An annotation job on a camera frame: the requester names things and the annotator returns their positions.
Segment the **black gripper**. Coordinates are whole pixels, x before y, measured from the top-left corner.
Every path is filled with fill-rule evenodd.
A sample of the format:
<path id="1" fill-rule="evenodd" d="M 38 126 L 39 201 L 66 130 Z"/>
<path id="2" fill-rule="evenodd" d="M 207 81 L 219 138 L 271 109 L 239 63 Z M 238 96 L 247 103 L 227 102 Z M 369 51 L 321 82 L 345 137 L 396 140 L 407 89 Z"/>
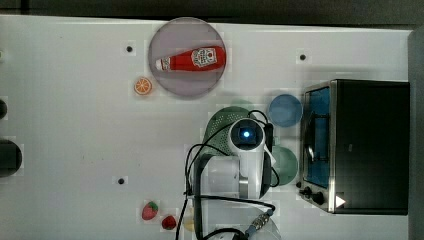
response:
<path id="1" fill-rule="evenodd" d="M 271 123 L 266 123 L 264 126 L 265 133 L 265 146 L 264 150 L 266 153 L 272 152 L 273 140 L 274 140 L 274 127 Z"/>

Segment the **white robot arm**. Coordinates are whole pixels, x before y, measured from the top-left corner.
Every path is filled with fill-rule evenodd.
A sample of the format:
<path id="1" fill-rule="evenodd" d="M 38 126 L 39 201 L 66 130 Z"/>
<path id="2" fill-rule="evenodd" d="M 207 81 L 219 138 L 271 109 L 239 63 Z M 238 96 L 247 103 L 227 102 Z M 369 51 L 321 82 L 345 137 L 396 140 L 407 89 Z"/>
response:
<path id="1" fill-rule="evenodd" d="M 270 205 L 246 231 L 234 228 L 203 230 L 205 200 L 221 200 L 260 205 L 261 198 L 271 187 L 273 128 L 251 118 L 242 118 L 230 124 L 225 137 L 229 153 L 203 154 L 194 163 L 192 193 L 194 229 L 198 240 L 208 240 L 221 233 L 231 233 L 234 240 L 248 240 L 261 229 L 275 212 Z"/>

